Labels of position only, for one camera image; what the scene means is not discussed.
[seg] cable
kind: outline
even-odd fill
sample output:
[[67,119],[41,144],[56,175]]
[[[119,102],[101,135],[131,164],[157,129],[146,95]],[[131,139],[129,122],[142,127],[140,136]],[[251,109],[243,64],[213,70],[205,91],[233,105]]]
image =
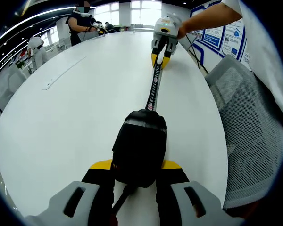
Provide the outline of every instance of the cable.
[[193,47],[193,45],[192,45],[190,39],[188,38],[188,36],[187,36],[187,35],[185,35],[185,36],[187,37],[187,39],[188,39],[188,41],[189,41],[189,43],[190,43],[190,45],[191,45],[191,47],[192,47],[192,49],[193,49],[193,52],[194,52],[194,55],[195,55],[195,58],[196,58],[196,61],[197,61],[198,69],[200,69],[200,67],[199,67],[199,62],[198,62],[198,59],[197,59],[197,57],[196,57],[196,53],[195,53],[194,47]]

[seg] mesh chair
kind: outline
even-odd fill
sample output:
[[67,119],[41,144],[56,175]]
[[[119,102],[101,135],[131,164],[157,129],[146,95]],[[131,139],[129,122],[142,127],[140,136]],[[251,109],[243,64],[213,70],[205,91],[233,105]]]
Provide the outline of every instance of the mesh chair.
[[0,110],[3,111],[17,89],[26,80],[15,64],[0,73]]
[[283,160],[281,112],[269,90],[230,55],[206,77],[228,153],[224,208],[255,202],[269,191]]

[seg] yellow strip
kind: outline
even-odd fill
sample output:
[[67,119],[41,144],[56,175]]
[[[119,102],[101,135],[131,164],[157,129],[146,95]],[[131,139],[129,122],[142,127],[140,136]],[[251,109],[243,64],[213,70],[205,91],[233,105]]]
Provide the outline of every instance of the yellow strip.
[[157,58],[157,54],[152,53],[152,54],[151,54],[151,59],[152,59],[152,66],[153,66],[153,67],[154,67],[154,65],[155,65],[156,58]]
[[92,166],[90,166],[90,169],[97,169],[97,170],[110,170],[112,163],[112,159],[106,160],[106,161],[99,161]]
[[169,160],[164,160],[162,163],[162,169],[167,170],[167,169],[181,169],[181,166],[178,165],[174,161],[169,161]]
[[169,63],[169,61],[170,58],[164,56],[164,59],[162,60],[162,69],[165,68],[165,66]]

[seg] white robot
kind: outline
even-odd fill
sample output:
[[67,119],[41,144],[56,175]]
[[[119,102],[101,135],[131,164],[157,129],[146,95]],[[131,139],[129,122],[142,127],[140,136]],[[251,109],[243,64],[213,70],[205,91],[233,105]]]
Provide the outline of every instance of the white robot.
[[157,63],[157,58],[163,47],[166,45],[162,68],[164,68],[170,61],[170,57],[176,50],[178,43],[178,30],[182,26],[181,19],[176,14],[170,14],[166,17],[160,18],[154,27],[154,38],[152,41],[152,65]]

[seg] black cable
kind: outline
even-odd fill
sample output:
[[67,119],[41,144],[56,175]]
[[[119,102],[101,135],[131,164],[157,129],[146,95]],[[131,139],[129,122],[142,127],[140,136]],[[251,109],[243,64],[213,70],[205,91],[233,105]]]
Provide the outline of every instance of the black cable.
[[187,39],[188,39],[188,41],[189,41],[189,43],[190,43],[190,45],[191,45],[191,47],[192,47],[192,49],[193,49],[193,51],[194,51],[194,55],[195,55],[195,58],[196,58],[196,61],[197,61],[198,69],[200,69],[200,67],[199,67],[199,62],[198,62],[198,59],[197,59],[197,57],[196,57],[196,53],[195,53],[194,47],[193,47],[193,45],[192,45],[190,39],[188,38],[188,36],[187,36],[187,35],[185,35],[185,36],[187,37]]
[[137,189],[137,187],[135,187],[135,186],[126,185],[126,187],[124,187],[123,193],[119,197],[118,201],[112,207],[111,214],[116,215],[118,213],[119,209],[122,207],[122,205],[126,201],[127,197],[129,195],[133,194],[136,191],[136,189]]

